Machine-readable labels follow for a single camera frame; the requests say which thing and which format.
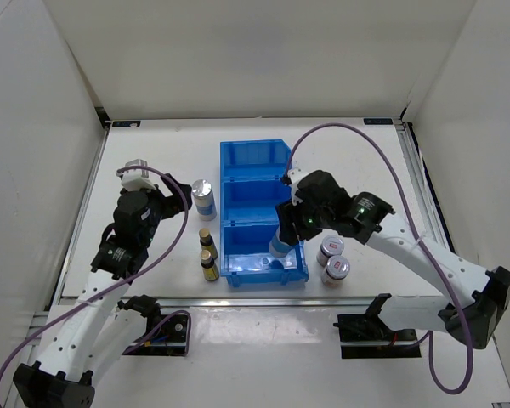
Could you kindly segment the silver-lid blue-label bottle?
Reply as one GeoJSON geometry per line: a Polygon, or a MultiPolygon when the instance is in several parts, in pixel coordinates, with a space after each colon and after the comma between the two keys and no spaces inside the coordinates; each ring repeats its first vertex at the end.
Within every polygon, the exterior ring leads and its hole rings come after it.
{"type": "Polygon", "coordinates": [[[212,221],[217,216],[213,187],[205,179],[197,179],[192,184],[192,197],[196,211],[203,221],[212,221]]]}
{"type": "Polygon", "coordinates": [[[275,258],[285,258],[298,245],[286,244],[280,238],[281,228],[278,227],[272,239],[269,242],[269,253],[275,258]]]}

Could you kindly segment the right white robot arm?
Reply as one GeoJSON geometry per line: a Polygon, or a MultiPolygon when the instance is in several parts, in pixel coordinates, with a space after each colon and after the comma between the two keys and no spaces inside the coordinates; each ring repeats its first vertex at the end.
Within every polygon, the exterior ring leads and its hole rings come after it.
{"type": "Polygon", "coordinates": [[[390,204],[369,192],[349,195],[328,172],[293,168],[281,179],[291,197],[277,205],[279,240],[290,247],[323,230],[384,253],[439,291],[437,297],[378,296],[365,331],[383,340],[393,331],[446,332],[485,349],[510,302],[510,271],[470,263],[437,242],[415,236],[390,204]]]}

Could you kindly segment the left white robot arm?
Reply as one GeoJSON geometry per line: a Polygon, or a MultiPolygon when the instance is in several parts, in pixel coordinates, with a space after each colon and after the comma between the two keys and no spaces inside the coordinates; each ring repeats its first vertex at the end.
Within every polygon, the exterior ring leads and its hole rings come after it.
{"type": "Polygon", "coordinates": [[[27,407],[89,407],[95,388],[111,365],[135,341],[151,340],[162,328],[153,297],[122,297],[146,265],[161,221],[192,207],[191,187],[167,173],[161,181],[171,194],[152,184],[146,166],[122,169],[113,220],[75,306],[51,321],[59,328],[53,341],[31,365],[21,364],[13,381],[27,407]]]}

